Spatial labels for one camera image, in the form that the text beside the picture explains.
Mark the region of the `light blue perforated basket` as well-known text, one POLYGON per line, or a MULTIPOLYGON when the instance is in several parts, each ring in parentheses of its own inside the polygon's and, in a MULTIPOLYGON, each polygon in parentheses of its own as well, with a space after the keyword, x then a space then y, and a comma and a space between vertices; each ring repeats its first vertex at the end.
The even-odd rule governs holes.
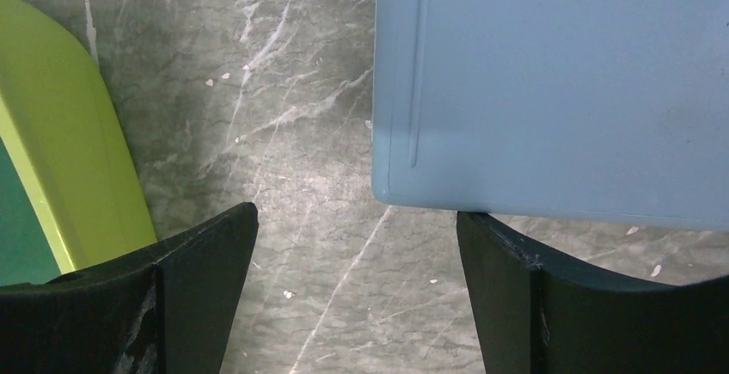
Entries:
POLYGON ((728 0, 376 0, 389 205, 728 228, 728 0))

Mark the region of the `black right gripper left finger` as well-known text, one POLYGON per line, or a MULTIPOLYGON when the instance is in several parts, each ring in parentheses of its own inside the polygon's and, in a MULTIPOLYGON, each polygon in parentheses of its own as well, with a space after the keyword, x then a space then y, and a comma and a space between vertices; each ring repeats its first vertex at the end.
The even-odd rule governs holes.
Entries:
POLYGON ((219 372, 258 229, 241 203, 116 259, 3 287, 2 372, 219 372))

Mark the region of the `dark green basket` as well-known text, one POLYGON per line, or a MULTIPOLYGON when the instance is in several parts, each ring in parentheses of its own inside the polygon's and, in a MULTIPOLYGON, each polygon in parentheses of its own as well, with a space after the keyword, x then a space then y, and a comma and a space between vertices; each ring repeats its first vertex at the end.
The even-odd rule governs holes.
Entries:
POLYGON ((1 148, 1 284, 44 284, 61 275, 8 151, 1 148))

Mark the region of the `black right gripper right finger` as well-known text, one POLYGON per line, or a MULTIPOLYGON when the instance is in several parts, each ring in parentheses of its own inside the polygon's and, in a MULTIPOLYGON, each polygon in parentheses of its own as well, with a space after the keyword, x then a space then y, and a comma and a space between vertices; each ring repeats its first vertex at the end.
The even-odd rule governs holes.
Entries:
POLYGON ((727 277, 637 279, 487 214, 459 212, 456 233, 487 372, 727 372, 727 277))

